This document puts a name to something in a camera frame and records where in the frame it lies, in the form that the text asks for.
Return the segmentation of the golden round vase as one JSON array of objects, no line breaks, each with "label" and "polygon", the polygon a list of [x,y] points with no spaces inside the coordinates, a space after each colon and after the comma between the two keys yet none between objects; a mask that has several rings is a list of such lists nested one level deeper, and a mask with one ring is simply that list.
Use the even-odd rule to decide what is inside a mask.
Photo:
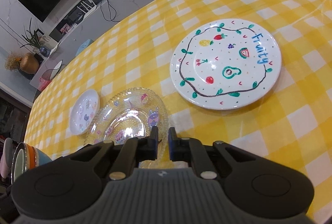
[{"label": "golden round vase", "polygon": [[27,74],[34,75],[39,69],[38,60],[32,53],[26,53],[21,58],[20,69]]}]

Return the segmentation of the blue orange bowls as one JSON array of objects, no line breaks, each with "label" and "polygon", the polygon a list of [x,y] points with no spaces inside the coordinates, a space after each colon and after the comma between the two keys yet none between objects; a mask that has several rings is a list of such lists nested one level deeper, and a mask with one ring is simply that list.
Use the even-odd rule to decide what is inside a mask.
[{"label": "blue orange bowls", "polygon": [[13,155],[11,167],[11,183],[13,184],[17,178],[26,171],[51,161],[51,158],[44,152],[31,145],[21,142],[16,147]]}]

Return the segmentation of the green potted plant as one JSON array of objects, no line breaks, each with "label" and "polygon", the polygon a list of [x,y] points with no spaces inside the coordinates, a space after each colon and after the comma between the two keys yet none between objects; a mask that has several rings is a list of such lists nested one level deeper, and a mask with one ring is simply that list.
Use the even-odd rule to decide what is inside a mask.
[{"label": "green potted plant", "polygon": [[33,48],[36,48],[39,50],[40,55],[48,58],[50,56],[51,51],[46,45],[41,44],[37,31],[31,30],[31,24],[32,24],[32,20],[30,20],[30,22],[29,22],[29,29],[24,28],[25,34],[24,35],[22,34],[21,36],[25,40],[26,44],[23,44],[21,47],[23,48],[25,46],[31,46]]}]

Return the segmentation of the yellow checkered tablecloth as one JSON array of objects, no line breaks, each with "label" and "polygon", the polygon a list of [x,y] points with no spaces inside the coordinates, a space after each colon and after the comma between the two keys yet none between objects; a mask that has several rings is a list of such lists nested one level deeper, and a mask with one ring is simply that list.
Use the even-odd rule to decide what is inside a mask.
[{"label": "yellow checkered tablecloth", "polygon": [[331,217],[331,0],[154,0],[73,59],[36,99],[25,142],[80,149],[79,96],[145,87],[178,134],[221,140],[303,172],[309,215]]}]

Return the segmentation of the small white sticker plate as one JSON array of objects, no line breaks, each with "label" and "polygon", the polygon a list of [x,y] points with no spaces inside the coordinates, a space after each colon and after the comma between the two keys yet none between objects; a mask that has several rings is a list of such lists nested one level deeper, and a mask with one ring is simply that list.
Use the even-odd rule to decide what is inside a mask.
[{"label": "small white sticker plate", "polygon": [[73,135],[87,132],[100,109],[100,98],[96,90],[89,89],[79,96],[69,118],[69,129]]}]

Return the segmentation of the white fruity painted plate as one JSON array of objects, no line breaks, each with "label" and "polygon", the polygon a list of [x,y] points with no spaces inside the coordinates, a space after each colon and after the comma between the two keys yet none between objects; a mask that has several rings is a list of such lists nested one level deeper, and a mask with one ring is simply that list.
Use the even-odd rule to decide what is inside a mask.
[{"label": "white fruity painted plate", "polygon": [[266,29],[222,19],[190,32],[176,47],[170,77],[189,102],[213,110],[248,106],[263,98],[281,72],[281,51]]}]

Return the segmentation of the clear glass sticker plate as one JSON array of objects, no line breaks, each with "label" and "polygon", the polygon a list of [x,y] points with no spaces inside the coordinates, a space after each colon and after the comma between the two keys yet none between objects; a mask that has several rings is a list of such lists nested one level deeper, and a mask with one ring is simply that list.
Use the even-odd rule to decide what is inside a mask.
[{"label": "clear glass sticker plate", "polygon": [[96,144],[112,140],[122,145],[129,138],[144,138],[157,127],[157,160],[144,160],[140,168],[160,168],[165,153],[169,127],[167,109],[162,99],[148,88],[134,87],[113,96],[95,115],[87,131],[84,144]]}]

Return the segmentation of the light blue plastic stool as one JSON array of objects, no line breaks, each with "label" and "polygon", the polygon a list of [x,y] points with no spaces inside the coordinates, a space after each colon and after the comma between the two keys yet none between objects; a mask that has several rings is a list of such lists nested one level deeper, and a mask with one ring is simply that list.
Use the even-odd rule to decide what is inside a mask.
[{"label": "light blue plastic stool", "polygon": [[91,40],[91,39],[88,39],[87,41],[83,42],[83,44],[81,44],[79,46],[79,48],[77,49],[75,56],[78,56],[84,49],[86,49],[92,43],[93,43],[93,40]]}]

